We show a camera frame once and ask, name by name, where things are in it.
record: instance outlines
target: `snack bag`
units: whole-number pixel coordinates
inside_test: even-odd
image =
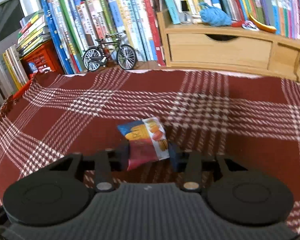
[[[165,131],[156,117],[118,125],[118,129],[130,144],[128,171],[169,158]]]

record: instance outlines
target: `model bicycle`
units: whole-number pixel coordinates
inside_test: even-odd
[[[96,71],[100,66],[106,66],[109,57],[114,51],[117,51],[117,63],[124,70],[131,70],[137,62],[137,55],[133,47],[128,44],[121,44],[121,38],[125,31],[106,34],[106,38],[115,37],[115,41],[105,42],[104,39],[96,39],[97,45],[89,46],[83,54],[82,60],[88,71]],[[110,53],[105,53],[102,45],[114,44],[115,47]]]

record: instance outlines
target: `blue yarn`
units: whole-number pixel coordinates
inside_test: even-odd
[[[230,26],[232,24],[231,18],[220,8],[209,6],[205,2],[200,3],[205,8],[201,9],[200,16],[204,23],[211,26]]]

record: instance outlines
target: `wooden surface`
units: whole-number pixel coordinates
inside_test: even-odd
[[[166,9],[157,17],[167,67],[226,70],[300,81],[300,40],[240,27],[174,25]],[[207,36],[210,34],[237,38],[215,41]]]

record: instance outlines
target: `bicycle's front wheel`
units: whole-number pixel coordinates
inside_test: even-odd
[[[90,62],[91,57],[101,57],[101,51],[96,48],[91,48],[83,55],[83,63],[88,71],[96,71],[100,67],[100,64]]]
[[[137,55],[133,47],[124,44],[117,53],[117,62],[124,70],[131,70],[137,63]]]

